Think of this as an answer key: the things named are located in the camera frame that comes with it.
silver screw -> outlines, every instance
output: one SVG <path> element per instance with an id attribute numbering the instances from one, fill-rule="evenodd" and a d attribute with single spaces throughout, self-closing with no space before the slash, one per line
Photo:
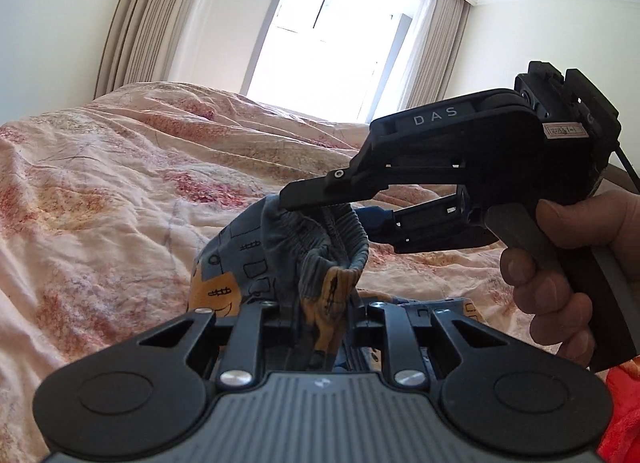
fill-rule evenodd
<path id="1" fill-rule="evenodd" d="M 415 369 L 403 369 L 394 375 L 396 383 L 404 385 L 405 387 L 418 387 L 418 385 L 422 385 L 426 379 L 427 376 L 423 372 L 416 371 Z"/>
<path id="2" fill-rule="evenodd" d="M 246 385 L 253 380 L 254 377 L 248 371 L 244 371 L 242 369 L 231 369 L 230 371 L 225 371 L 220 375 L 220 382 L 225 385 L 229 385 L 230 387 L 240 387 L 241 385 Z"/>

hand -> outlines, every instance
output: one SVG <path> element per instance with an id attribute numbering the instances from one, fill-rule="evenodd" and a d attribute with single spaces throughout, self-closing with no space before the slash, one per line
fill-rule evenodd
<path id="1" fill-rule="evenodd" d="M 540 200 L 536 220 L 560 248 L 609 245 L 631 290 L 640 291 L 640 196 L 612 190 L 566 207 Z M 514 286 L 516 305 L 524 313 L 535 314 L 531 338 L 543 346 L 562 342 L 558 355 L 586 367 L 594 350 L 587 326 L 591 299 L 574 293 L 560 273 L 538 270 L 524 250 L 504 250 L 500 271 L 504 281 Z"/>

window pane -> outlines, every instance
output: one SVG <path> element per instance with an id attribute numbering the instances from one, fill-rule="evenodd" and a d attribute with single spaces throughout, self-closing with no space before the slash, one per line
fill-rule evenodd
<path id="1" fill-rule="evenodd" d="M 276 16 L 276 26 L 290 31 L 312 29 L 324 0 L 282 0 Z"/>
<path id="2" fill-rule="evenodd" d="M 418 2 L 281 0 L 249 98 L 334 122 L 363 121 L 379 99 L 399 20 L 412 17 Z"/>

red fabric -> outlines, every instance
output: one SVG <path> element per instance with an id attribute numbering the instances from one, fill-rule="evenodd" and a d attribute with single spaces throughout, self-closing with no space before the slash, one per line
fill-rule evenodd
<path id="1" fill-rule="evenodd" d="M 640 380 L 620 367 L 607 374 L 613 417 L 598 448 L 607 463 L 640 462 Z"/>

bed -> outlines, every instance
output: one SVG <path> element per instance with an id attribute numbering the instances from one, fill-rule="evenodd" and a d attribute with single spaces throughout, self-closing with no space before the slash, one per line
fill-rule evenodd
<path id="1" fill-rule="evenodd" d="M 47 453 L 31 416 L 44 377 L 183 313 L 211 237 L 289 181 L 346 166 L 366 136 L 363 125 L 169 82 L 0 126 L 0 463 Z M 361 204 L 406 207 L 452 190 L 392 186 Z M 467 297 L 531 343 L 501 251 L 396 255 L 372 244 L 358 288 Z"/>

